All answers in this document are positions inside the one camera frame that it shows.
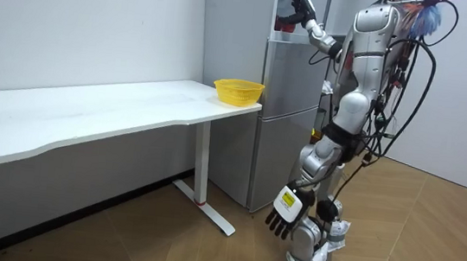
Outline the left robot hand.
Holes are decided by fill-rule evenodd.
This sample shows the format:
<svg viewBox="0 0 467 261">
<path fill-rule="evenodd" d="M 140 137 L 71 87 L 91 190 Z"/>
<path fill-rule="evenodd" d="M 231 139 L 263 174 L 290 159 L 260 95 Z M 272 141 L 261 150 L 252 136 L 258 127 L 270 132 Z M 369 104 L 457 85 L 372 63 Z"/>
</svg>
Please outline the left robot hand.
<svg viewBox="0 0 467 261">
<path fill-rule="evenodd" d="M 316 194 L 307 187 L 301 188 L 297 181 L 288 182 L 277 194 L 265 224 L 275 236 L 286 240 L 290 232 L 316 202 Z"/>
</svg>

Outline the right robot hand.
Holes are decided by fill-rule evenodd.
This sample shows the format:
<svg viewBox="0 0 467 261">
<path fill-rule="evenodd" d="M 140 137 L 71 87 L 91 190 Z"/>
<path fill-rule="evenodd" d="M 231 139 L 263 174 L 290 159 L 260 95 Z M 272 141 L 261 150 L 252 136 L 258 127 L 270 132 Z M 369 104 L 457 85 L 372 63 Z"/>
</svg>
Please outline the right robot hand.
<svg viewBox="0 0 467 261">
<path fill-rule="evenodd" d="M 291 0 L 291 6 L 294 8 L 295 13 L 288 16 L 289 23 L 300 23 L 301 27 L 305 29 L 308 21 L 317 19 L 317 13 L 311 0 Z"/>
</svg>

